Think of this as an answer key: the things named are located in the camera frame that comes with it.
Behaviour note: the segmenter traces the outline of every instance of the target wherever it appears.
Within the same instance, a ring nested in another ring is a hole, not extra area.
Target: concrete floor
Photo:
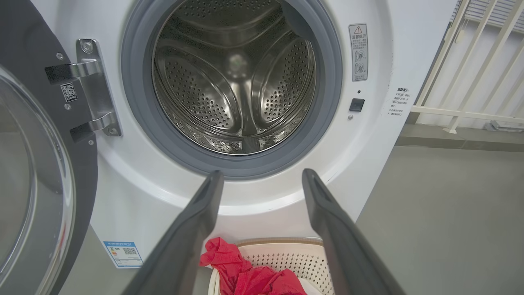
[[[406,294],[523,294],[523,180],[524,153],[397,146],[357,225]],[[135,273],[90,229],[60,295],[119,294]]]

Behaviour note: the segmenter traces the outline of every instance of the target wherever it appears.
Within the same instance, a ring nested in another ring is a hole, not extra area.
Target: metal hinge
[[[58,53],[57,58],[62,59],[63,55]],[[77,127],[79,130],[103,130],[107,136],[122,136],[98,42],[94,39],[78,39],[77,59],[78,64],[46,68],[49,81],[58,84],[78,78],[82,83],[93,120]]]

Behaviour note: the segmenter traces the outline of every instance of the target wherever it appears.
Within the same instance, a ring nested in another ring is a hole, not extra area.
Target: white laundry basket
[[[333,295],[328,260],[321,241],[316,239],[256,239],[237,244],[253,267],[268,266],[276,271],[290,269],[309,281],[323,295]],[[213,269],[208,295],[220,295],[220,275]]]

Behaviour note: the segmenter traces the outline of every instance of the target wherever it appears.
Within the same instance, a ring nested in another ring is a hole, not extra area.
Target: red clothing
[[[220,274],[221,295],[306,295],[289,269],[276,272],[267,266],[253,268],[233,244],[214,238],[205,244],[200,266],[211,265]]]

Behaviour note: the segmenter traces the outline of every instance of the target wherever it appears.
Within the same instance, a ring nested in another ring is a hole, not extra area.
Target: washing machine
[[[0,293],[58,293],[89,223],[140,267],[216,170],[210,237],[317,236],[305,168],[356,220],[455,4],[3,1]]]

